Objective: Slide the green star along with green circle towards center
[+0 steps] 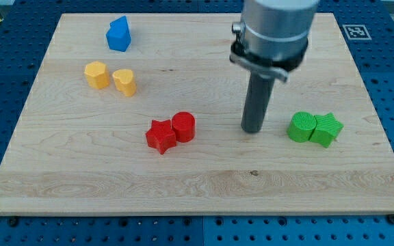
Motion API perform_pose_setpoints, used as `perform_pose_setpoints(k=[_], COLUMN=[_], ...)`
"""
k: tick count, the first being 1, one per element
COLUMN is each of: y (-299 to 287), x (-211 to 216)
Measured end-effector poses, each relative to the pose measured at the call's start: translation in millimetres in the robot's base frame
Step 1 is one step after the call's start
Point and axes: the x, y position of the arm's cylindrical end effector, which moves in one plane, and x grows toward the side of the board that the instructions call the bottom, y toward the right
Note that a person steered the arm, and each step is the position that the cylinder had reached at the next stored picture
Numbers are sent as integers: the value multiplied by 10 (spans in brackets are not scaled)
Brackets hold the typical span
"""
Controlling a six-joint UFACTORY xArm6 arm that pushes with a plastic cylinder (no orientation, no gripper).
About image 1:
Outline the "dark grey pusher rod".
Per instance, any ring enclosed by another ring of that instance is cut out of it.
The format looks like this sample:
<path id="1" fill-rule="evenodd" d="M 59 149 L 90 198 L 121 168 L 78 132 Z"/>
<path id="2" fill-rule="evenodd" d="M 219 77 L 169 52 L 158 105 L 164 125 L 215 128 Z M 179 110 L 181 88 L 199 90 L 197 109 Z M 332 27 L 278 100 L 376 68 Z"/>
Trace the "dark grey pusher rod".
<path id="1" fill-rule="evenodd" d="M 247 133 L 261 130 L 274 86 L 273 77 L 251 73 L 241 119 L 241 128 Z"/>

